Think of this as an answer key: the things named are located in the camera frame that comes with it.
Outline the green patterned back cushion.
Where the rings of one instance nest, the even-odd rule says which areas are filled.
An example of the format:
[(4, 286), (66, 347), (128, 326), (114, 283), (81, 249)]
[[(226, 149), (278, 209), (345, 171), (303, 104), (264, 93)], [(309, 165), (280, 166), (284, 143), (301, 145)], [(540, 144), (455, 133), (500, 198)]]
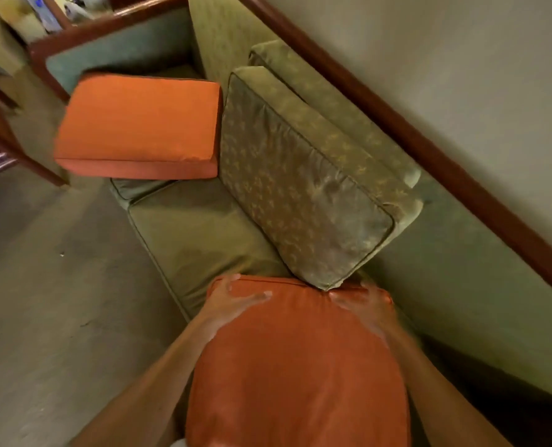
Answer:
[(277, 39), (254, 45), (249, 64), (267, 68), (306, 104), (382, 161), (408, 187), (418, 183), (421, 169), (416, 162), (284, 41)]
[(264, 67), (229, 76), (219, 178), (290, 272), (323, 291), (342, 285), (424, 206)]

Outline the person's right hand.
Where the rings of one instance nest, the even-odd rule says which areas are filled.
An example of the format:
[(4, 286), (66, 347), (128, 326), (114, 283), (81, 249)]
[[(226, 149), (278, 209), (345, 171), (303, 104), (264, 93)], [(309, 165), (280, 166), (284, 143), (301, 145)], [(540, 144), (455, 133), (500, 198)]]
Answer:
[(403, 329), (390, 294), (374, 282), (362, 281), (361, 289), (355, 296), (347, 295), (361, 300), (361, 309), (354, 315), (371, 333), (384, 341), (402, 333)]

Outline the yellow box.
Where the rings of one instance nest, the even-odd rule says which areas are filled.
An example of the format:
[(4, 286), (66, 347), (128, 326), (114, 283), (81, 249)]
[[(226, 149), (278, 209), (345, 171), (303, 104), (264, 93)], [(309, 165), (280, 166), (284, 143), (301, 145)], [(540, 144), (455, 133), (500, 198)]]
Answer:
[(26, 0), (0, 0), (0, 19), (25, 44), (30, 44), (48, 35), (36, 13)]

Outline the plain green seat cushion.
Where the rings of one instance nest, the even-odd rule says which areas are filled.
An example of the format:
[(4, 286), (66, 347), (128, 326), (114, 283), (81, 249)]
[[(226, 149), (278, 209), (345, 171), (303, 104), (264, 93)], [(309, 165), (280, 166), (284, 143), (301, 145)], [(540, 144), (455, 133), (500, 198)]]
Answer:
[(173, 182), (131, 204), (128, 216), (187, 322), (217, 276), (292, 276), (219, 179)]
[(168, 185), (173, 180), (146, 180), (146, 179), (113, 179), (108, 178), (107, 182), (111, 193), (124, 210), (142, 198), (154, 193)]

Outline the green sofa with wooden frame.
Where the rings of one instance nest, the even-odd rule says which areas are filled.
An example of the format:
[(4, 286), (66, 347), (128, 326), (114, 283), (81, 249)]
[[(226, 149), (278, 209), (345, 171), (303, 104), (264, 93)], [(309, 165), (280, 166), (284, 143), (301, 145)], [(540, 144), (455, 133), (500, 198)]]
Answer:
[(437, 365), (514, 447), (552, 447), (552, 247), (267, 0), (111, 0), (29, 46), (62, 101), (88, 71), (225, 80), (280, 39), (424, 171), (424, 215), (360, 269), (397, 297)]

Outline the person's left forearm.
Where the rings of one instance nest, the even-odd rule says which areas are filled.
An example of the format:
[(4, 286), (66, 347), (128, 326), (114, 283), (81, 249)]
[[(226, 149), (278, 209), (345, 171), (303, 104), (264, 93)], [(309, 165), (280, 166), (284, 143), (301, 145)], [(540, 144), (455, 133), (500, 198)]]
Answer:
[(114, 398), (70, 447), (155, 447), (218, 324), (196, 317), (146, 372)]

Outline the pile of colourful papers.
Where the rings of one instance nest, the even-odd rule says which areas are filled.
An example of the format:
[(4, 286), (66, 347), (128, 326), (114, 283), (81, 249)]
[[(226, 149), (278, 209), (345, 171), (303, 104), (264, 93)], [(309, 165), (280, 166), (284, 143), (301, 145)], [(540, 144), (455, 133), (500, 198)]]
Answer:
[(46, 33), (55, 33), (113, 12), (108, 0), (24, 0)]

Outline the person's left hand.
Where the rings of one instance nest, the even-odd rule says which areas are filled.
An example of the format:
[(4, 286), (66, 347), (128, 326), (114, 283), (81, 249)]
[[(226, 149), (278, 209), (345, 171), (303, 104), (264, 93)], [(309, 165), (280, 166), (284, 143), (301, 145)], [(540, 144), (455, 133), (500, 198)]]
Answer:
[(246, 310), (237, 310), (239, 297), (232, 293), (233, 286), (242, 278), (241, 274), (227, 275), (222, 278), (215, 289), (211, 291), (204, 306), (194, 319), (193, 332), (199, 343), (206, 345), (226, 324), (235, 320)]

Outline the person's right forearm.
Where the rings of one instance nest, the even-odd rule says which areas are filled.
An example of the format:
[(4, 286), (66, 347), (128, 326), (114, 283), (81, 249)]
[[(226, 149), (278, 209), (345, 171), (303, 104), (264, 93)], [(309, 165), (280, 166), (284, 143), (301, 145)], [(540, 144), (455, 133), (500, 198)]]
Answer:
[(383, 329), (431, 447), (513, 447), (401, 326)]

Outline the orange cushion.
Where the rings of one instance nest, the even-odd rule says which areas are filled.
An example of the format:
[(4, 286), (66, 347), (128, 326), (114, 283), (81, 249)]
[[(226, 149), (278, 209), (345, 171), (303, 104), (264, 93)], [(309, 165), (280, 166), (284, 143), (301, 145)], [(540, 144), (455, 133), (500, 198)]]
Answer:
[(388, 346), (326, 293), (242, 275), (271, 291), (221, 328), (195, 367), (188, 447), (411, 447), (409, 404)]
[(70, 97), (54, 159), (82, 176), (213, 179), (222, 106), (215, 82), (89, 73)]

